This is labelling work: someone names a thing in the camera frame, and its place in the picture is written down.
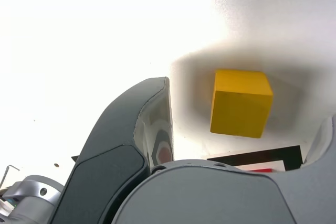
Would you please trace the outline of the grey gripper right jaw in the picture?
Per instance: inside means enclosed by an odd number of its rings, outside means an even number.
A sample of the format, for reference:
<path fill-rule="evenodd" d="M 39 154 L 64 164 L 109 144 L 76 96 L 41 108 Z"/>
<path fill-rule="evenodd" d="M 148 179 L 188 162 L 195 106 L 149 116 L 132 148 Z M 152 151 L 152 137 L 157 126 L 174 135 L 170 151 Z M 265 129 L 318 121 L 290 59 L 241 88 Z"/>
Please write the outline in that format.
<path fill-rule="evenodd" d="M 126 198 L 113 223 L 335 223 L 335 117 L 322 123 L 299 169 L 169 163 Z"/>

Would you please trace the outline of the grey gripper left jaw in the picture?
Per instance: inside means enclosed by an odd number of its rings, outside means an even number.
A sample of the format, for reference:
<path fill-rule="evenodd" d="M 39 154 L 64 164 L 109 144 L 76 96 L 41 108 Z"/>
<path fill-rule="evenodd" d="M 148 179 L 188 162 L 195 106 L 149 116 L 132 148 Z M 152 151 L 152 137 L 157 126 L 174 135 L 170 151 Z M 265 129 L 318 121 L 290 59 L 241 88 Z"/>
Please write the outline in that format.
<path fill-rule="evenodd" d="M 146 79 L 117 97 L 93 127 L 50 223 L 112 223 L 151 170 L 173 156 L 170 81 Z"/>

